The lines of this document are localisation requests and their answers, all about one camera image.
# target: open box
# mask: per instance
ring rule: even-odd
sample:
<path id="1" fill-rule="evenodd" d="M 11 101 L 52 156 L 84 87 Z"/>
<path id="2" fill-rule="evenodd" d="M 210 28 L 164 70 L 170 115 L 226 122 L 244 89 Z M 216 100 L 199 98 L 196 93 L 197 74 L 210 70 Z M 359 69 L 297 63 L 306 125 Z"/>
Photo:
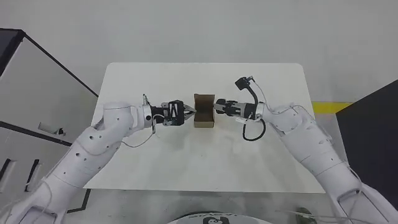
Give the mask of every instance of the open box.
<path id="1" fill-rule="evenodd" d="M 214 99 L 215 95 L 199 95 L 194 94 L 195 99 L 195 119 L 193 125 L 196 128 L 213 128 L 214 127 Z"/>

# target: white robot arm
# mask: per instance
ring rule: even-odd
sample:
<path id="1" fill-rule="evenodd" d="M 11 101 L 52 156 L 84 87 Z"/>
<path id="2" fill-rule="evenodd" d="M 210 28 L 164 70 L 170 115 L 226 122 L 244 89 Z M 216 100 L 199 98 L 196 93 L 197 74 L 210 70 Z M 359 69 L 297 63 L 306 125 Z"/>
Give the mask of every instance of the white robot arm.
<path id="1" fill-rule="evenodd" d="M 330 137 L 318 127 L 305 109 L 294 105 L 270 109 L 266 103 L 258 102 L 249 87 L 250 80 L 252 78 L 242 77 L 236 84 L 241 90 L 247 88 L 254 96 L 255 103 L 220 99 L 214 105 L 217 113 L 270 123 L 286 148 L 325 189 L 336 217 L 341 217 L 337 219 L 341 223 L 347 223 L 347 218 L 351 219 L 351 223 L 361 223 L 354 219 L 375 224 L 398 223 L 397 210 L 378 191 L 360 182 L 349 166 L 338 157 Z M 129 104 L 105 105 L 103 119 L 77 138 L 39 187 L 1 216 L 0 223 L 62 223 L 71 198 L 110 161 L 124 137 L 144 128 L 152 128 L 154 133 L 156 123 L 165 126 L 181 125 L 195 113 L 194 109 L 181 101 L 163 103 L 159 108 L 153 107 L 146 97 L 142 106 L 134 108 L 137 123 L 134 122 Z M 202 217 L 186 217 L 181 223 L 196 223 Z M 221 217 L 229 218 L 230 223 L 266 223 L 233 214 L 216 213 L 203 218 L 221 223 Z"/>
<path id="2" fill-rule="evenodd" d="M 352 219 L 352 223 L 363 223 L 354 219 L 368 223 L 398 223 L 397 210 L 377 190 L 363 184 L 349 165 L 339 158 L 331 145 L 331 137 L 306 109 L 298 105 L 269 108 L 267 103 L 258 102 L 249 86 L 251 80 L 252 77 L 242 77 L 235 84 L 240 90 L 249 90 L 254 104 L 220 99 L 215 104 L 217 113 L 270 123 L 294 158 L 324 188 L 336 219 L 341 223 L 347 223 L 347 218 Z"/>
<path id="3" fill-rule="evenodd" d="M 144 104 L 138 107 L 127 103 L 104 105 L 103 119 L 83 131 L 42 183 L 0 216 L 0 223 L 62 223 L 72 197 L 111 160 L 123 138 L 144 128 L 152 128 L 154 134 L 157 123 L 180 126 L 194 113 L 178 100 L 151 106 L 145 95 Z"/>

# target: white cable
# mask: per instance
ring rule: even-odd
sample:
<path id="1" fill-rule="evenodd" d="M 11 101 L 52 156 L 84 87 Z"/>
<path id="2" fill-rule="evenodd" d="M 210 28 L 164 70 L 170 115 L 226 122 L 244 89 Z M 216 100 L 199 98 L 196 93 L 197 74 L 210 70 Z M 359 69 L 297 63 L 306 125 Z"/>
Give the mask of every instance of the white cable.
<path id="1" fill-rule="evenodd" d="M 28 186 L 28 185 L 31 184 L 31 183 L 32 183 L 32 182 L 26 183 L 26 184 L 25 184 L 25 187 Z M 11 200 L 8 204 L 6 204 L 5 206 L 3 206 L 3 207 L 0 209 L 0 217 L 2 217 L 1 213 L 4 211 L 4 209 L 6 209 L 8 206 L 12 205 L 12 207 L 11 207 L 10 210 L 8 211 L 7 218 L 6 218 L 6 220 L 4 221 L 4 224 L 8 221 L 9 217 L 11 216 L 12 208 L 14 207 L 14 205 L 15 205 L 17 202 L 21 201 L 21 200 L 22 200 L 22 197 L 19 198 L 18 200 Z"/>
<path id="2" fill-rule="evenodd" d="M 153 124 L 153 125 L 155 125 L 155 117 L 157 117 L 157 116 L 160 116 L 160 117 L 163 117 L 163 118 L 164 118 L 164 116 L 161 115 L 161 114 L 155 114 L 155 115 L 153 115 L 153 116 L 152 116 L 152 124 Z M 121 143 L 121 144 L 124 144 L 125 146 L 130 147 L 130 148 L 137 148 L 137 147 L 139 147 L 139 146 L 145 144 L 153 135 L 154 135 L 154 133 L 152 133 L 144 142 L 142 142 L 142 143 L 140 143 L 140 144 L 138 144 L 138 145 L 136 145 L 136 146 L 131 146 L 131 145 L 129 145 L 128 143 L 126 143 L 126 142 L 124 142 L 124 141 L 116 141 L 116 142 L 114 142 L 113 144 L 111 144 L 111 146 L 114 146 L 115 144 Z M 93 153 L 91 153 L 90 151 L 88 151 L 88 150 L 84 147 L 84 145 L 82 145 L 82 144 L 79 142 L 78 139 L 76 139 L 75 142 L 77 142 L 77 143 L 80 145 L 80 147 L 81 147 L 85 152 L 87 152 L 89 155 L 91 155 L 91 156 L 100 156 L 100 155 L 102 155 L 102 154 L 104 154 L 105 152 L 108 151 L 108 150 L 105 150 L 104 152 L 101 152 L 101 153 L 99 153 L 99 154 L 93 154 Z"/>
<path id="3" fill-rule="evenodd" d="M 155 117 L 158 117 L 158 116 L 163 117 L 163 119 L 164 119 L 164 116 L 163 116 L 163 115 L 161 115 L 161 114 L 155 114 L 155 115 L 152 116 L 152 124 L 156 124 L 156 123 L 155 123 Z M 130 148 L 137 148 L 137 147 L 140 147 L 141 145 L 145 144 L 153 135 L 154 135 L 154 133 L 152 133 L 144 142 L 142 142 L 142 143 L 140 143 L 140 144 L 138 144 L 138 145 L 136 145 L 136 146 L 131 146 L 131 145 L 127 144 L 127 143 L 124 142 L 124 141 L 122 141 L 122 144 L 124 144 L 125 146 L 130 147 Z"/>
<path id="4" fill-rule="evenodd" d="M 366 220 L 360 220 L 360 219 L 356 219 L 356 218 L 348 218 L 348 217 L 331 217 L 331 216 L 326 216 L 326 215 L 311 215 L 311 214 L 307 214 L 307 213 L 300 213 L 300 212 L 296 212 L 296 211 L 290 211 L 290 210 L 276 210 L 277 212 L 285 212 L 285 213 L 294 213 L 295 215 L 301 215 L 303 217 L 311 217 L 314 218 L 320 222 L 325 222 L 325 223 L 335 223 L 335 222 L 329 222 L 329 221 L 324 221 L 321 220 L 320 218 L 331 218 L 331 219 L 335 219 L 335 220 L 351 220 L 351 221 L 356 221 L 356 222 L 362 222 L 362 223 L 366 223 L 366 224 L 375 224 L 373 222 L 368 222 Z"/>
<path id="5" fill-rule="evenodd" d="M 51 191 L 51 188 L 50 188 L 49 184 L 48 184 L 46 181 L 44 181 L 44 180 L 41 180 L 41 182 L 47 186 L 47 188 L 48 188 L 48 190 L 49 190 L 49 192 L 50 192 L 50 199 L 49 199 L 49 202 L 46 204 L 46 206 L 45 206 L 45 207 L 43 208 L 43 210 L 41 211 L 41 213 L 40 213 L 40 214 L 35 218 L 35 220 L 32 222 L 32 224 L 34 224 L 34 223 L 43 215 L 44 211 L 46 211 L 46 209 L 50 206 L 51 201 L 52 201 L 52 191 Z M 32 193 L 34 193 L 40 186 L 41 186 L 41 184 L 39 184 L 38 186 L 36 186 L 36 188 L 32 191 Z M 12 205 L 12 207 L 11 207 L 10 210 L 8 211 L 6 220 L 4 221 L 3 224 L 6 224 L 6 223 L 7 223 L 8 219 L 9 219 L 10 216 L 11 216 L 12 209 L 13 209 L 14 206 L 15 206 L 18 202 L 20 202 L 21 200 L 22 200 L 22 198 L 20 198 L 20 199 L 18 199 L 18 200 L 13 200 L 13 201 L 11 201 L 9 204 L 5 205 L 5 206 L 1 209 L 1 211 L 0 211 L 0 217 L 1 217 L 1 212 L 2 212 L 7 206 Z"/>
<path id="6" fill-rule="evenodd" d="M 49 198 L 49 202 L 46 204 L 46 206 L 43 208 L 43 210 L 40 212 L 40 214 L 34 219 L 34 221 L 32 221 L 32 224 L 34 224 L 43 215 L 44 211 L 46 211 L 46 209 L 50 206 L 51 201 L 52 201 L 52 191 L 51 191 L 49 184 L 44 180 L 42 180 L 42 183 L 47 186 L 47 188 L 50 192 L 50 198 Z"/>
<path id="7" fill-rule="evenodd" d="M 362 183 L 362 180 L 359 178 L 359 175 L 349 166 L 349 164 L 348 164 L 347 162 L 346 162 L 346 164 L 347 164 L 348 168 L 350 169 L 350 171 L 351 171 L 351 172 L 356 176 L 356 178 L 359 180 L 359 192 L 358 192 L 358 194 L 356 195 L 354 204 L 351 206 L 351 208 L 350 208 L 350 210 L 349 210 L 349 212 L 348 212 L 348 215 L 347 215 L 348 218 L 351 218 L 351 215 L 353 214 L 353 210 L 354 210 L 355 204 L 356 204 L 356 202 L 358 201 L 360 195 L 362 194 L 362 191 L 363 191 L 363 183 Z"/>
<path id="8" fill-rule="evenodd" d="M 280 111 L 280 112 L 275 113 L 274 111 L 272 111 L 272 110 L 269 108 L 268 103 L 267 103 L 267 98 L 266 98 L 266 96 L 265 96 L 263 90 L 261 89 L 261 87 L 257 84 L 257 82 L 256 82 L 255 80 L 253 80 L 253 82 L 254 82 L 254 84 L 256 84 L 256 86 L 258 87 L 258 89 L 260 89 L 261 94 L 262 94 L 262 97 L 264 98 L 264 104 L 266 105 L 268 111 L 269 111 L 271 114 L 273 114 L 273 115 L 278 115 L 278 114 L 282 114 L 282 113 L 284 113 L 284 112 L 286 112 L 286 111 L 288 111 L 288 110 L 290 110 L 290 109 L 293 109 L 293 108 L 295 108 L 295 107 L 299 107 L 299 108 L 302 108 L 304 111 L 306 111 L 306 112 L 308 113 L 309 116 L 311 116 L 311 114 L 307 111 L 307 109 L 305 109 L 302 105 L 293 105 L 293 106 L 290 106 L 290 107 L 286 108 L 286 109 L 283 110 L 283 111 Z"/>

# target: yellow floor line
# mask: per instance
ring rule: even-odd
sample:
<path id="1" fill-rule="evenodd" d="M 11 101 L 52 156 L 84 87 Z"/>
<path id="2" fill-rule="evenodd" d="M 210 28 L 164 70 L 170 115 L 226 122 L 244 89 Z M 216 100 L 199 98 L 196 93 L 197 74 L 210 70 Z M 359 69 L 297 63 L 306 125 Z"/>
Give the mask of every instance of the yellow floor line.
<path id="1" fill-rule="evenodd" d="M 331 114 L 346 108 L 352 103 L 348 102 L 312 102 L 313 112 L 317 114 Z"/>

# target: white tabletop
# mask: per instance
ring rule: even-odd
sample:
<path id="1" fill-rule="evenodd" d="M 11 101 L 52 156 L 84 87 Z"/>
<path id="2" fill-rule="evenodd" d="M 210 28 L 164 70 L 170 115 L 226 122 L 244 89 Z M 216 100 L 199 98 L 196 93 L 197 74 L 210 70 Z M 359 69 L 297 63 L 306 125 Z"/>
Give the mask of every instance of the white tabletop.
<path id="1" fill-rule="evenodd" d="M 104 77 L 93 123 L 102 116 L 104 103 L 142 104 L 145 93 L 152 105 L 182 100 L 193 106 L 193 94 L 215 94 L 252 102 L 235 81 L 254 76 L 271 106 L 294 102 L 313 114 L 303 68 L 296 63 L 111 63 Z M 246 136 L 261 132 L 252 124 Z M 150 129 L 124 141 L 139 144 Z M 215 116 L 213 129 L 157 125 L 157 134 L 138 148 L 121 146 L 109 164 L 85 186 L 91 189 L 187 190 L 217 192 L 323 193 L 323 189 L 286 150 L 267 126 L 255 142 L 242 138 L 242 124 L 225 115 Z"/>

